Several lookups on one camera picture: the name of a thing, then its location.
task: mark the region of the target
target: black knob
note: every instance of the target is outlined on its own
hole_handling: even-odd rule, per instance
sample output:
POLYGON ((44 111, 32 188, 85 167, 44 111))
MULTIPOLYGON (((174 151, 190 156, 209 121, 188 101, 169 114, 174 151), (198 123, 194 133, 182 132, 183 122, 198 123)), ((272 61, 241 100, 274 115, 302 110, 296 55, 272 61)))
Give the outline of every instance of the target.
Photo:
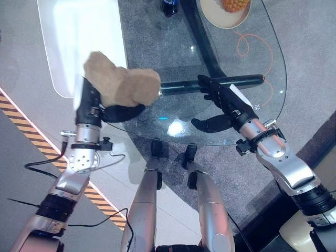
POLYGON ((104 143, 107 143, 110 141, 110 138, 108 136, 104 136, 103 139, 104 139, 104 143))

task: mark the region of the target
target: hazard tape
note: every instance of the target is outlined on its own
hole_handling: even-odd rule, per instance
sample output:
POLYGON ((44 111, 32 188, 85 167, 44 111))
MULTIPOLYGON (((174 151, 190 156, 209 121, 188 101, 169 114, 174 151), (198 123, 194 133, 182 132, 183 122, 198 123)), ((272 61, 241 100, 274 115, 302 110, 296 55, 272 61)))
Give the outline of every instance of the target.
MULTIPOLYGON (((59 155, 59 150, 57 150, 51 144, 50 140, 42 135, 41 132, 38 132, 38 129, 30 122, 27 116, 19 110, 8 95, 2 90, 0 90, 0 109, 47 159, 53 159, 59 155)), ((54 161, 53 165, 63 172, 67 168, 68 162, 61 157, 59 160, 54 161)), ((110 203, 101 191, 99 191, 99 189, 91 182, 89 182, 86 187, 84 194, 105 215, 110 216, 118 211, 118 209, 113 206, 113 204, 110 203)), ((111 217, 110 220, 122 231, 124 230, 126 220, 123 215, 118 213, 111 217)))

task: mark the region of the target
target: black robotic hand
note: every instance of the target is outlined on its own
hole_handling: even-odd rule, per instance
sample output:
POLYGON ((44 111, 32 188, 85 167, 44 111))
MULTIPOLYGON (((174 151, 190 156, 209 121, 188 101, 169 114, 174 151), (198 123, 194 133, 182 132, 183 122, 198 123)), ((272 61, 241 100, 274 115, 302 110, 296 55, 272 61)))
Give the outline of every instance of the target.
POLYGON ((219 132, 233 127, 236 131, 251 119, 257 118, 252 107, 236 95, 230 88, 219 84, 205 75, 198 75, 201 92, 205 100, 212 100, 224 114, 207 120, 192 119, 191 123, 198 130, 207 133, 219 132))
POLYGON ((105 108, 102 120, 104 122, 125 122, 133 119, 145 109, 145 105, 139 104, 136 107, 109 106, 105 108))
POLYGON ((104 122, 124 122, 133 119, 145 109, 142 104, 136 107, 115 105, 105 109, 101 108, 100 104, 99 91, 84 78, 81 103, 76 111, 76 124, 90 123, 100 127, 100 120, 104 122))

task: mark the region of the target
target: yellow and black striped tape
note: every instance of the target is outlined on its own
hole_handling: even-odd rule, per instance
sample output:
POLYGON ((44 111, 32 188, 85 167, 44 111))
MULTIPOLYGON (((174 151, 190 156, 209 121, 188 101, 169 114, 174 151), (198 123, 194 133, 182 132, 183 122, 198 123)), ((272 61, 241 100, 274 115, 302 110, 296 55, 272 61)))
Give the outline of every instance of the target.
MULTIPOLYGON (((0 91, 0 109, 3 113, 15 124, 19 130, 35 145, 39 151, 46 156, 48 159, 53 159, 58 156, 58 152, 48 143, 48 141, 32 126, 32 124, 25 118, 25 116, 19 112, 14 104, 0 91)), ((64 171, 68 165, 68 162, 60 158, 59 160, 53 162, 61 172, 64 171)), ((105 215, 109 216, 115 214, 118 210, 112 206, 99 192, 97 189, 93 188, 92 183, 86 187, 84 193, 87 198, 89 198, 98 209, 100 209, 105 215)), ((124 230, 126 225, 126 220, 120 214, 110 218, 114 224, 116 224, 121 230, 124 230)))

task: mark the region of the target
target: glass tabletop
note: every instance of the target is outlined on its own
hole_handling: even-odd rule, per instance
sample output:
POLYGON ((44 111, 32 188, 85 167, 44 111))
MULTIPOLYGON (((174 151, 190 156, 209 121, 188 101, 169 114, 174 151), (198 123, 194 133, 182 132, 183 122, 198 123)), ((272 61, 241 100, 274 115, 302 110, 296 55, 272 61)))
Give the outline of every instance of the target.
POLYGON ((252 0, 248 17, 234 29, 212 25, 200 0, 180 1, 177 14, 170 18, 165 17, 158 0, 119 0, 119 11, 128 68, 157 71, 163 95, 138 117, 114 124, 116 127, 163 141, 235 144, 240 135, 233 129, 204 133, 191 124, 192 118, 205 120, 221 114, 203 94, 195 90, 177 95, 164 92, 181 83, 197 85, 199 74, 219 79, 261 76, 262 83, 243 83, 239 89, 262 122, 279 116, 286 95, 286 69, 262 0, 252 0))

